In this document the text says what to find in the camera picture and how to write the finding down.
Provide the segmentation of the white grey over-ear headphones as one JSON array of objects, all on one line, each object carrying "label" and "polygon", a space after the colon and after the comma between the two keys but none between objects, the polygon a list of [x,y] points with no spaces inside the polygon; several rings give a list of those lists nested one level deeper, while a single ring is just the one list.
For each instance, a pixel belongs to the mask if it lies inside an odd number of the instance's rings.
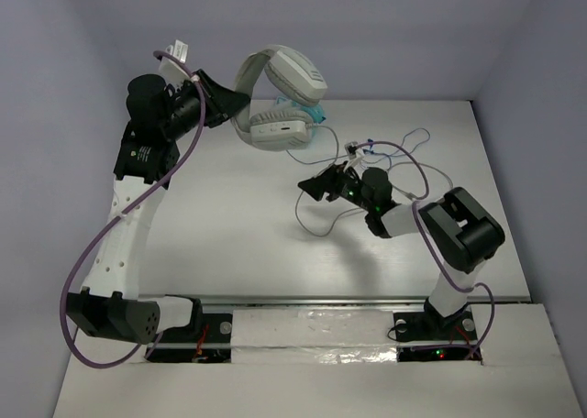
[{"label": "white grey over-ear headphones", "polygon": [[255,149],[283,152],[305,148],[313,127],[322,121],[317,110],[327,92],[327,83],[303,53],[284,45],[271,44],[250,54],[235,78],[234,91],[252,98],[264,74],[281,93],[274,105],[252,114],[246,105],[231,123],[239,138]]}]

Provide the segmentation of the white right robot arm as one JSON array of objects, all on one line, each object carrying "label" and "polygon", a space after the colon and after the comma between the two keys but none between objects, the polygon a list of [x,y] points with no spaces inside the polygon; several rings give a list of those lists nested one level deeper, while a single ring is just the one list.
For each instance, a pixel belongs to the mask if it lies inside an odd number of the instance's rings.
[{"label": "white right robot arm", "polygon": [[365,211],[376,237],[421,236],[439,277],[422,311],[394,318],[390,337],[399,343],[448,339],[465,318],[479,271],[505,241],[501,225],[462,187],[435,201],[400,204],[385,170],[357,173],[348,163],[329,166],[298,187],[317,202],[343,199]]}]

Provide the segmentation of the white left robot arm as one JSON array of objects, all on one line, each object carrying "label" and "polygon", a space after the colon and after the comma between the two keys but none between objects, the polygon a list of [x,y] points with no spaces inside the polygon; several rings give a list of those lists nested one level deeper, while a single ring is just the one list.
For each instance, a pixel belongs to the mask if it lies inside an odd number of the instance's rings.
[{"label": "white left robot arm", "polygon": [[61,304],[88,336],[146,345],[160,333],[194,339],[203,332],[199,300],[142,299],[139,273],[154,215],[186,159],[178,140],[222,125],[249,102],[249,95],[223,87],[202,70],[178,86],[156,74],[128,84],[129,120],[114,167],[106,233],[91,245],[97,255],[81,290],[68,292]]}]

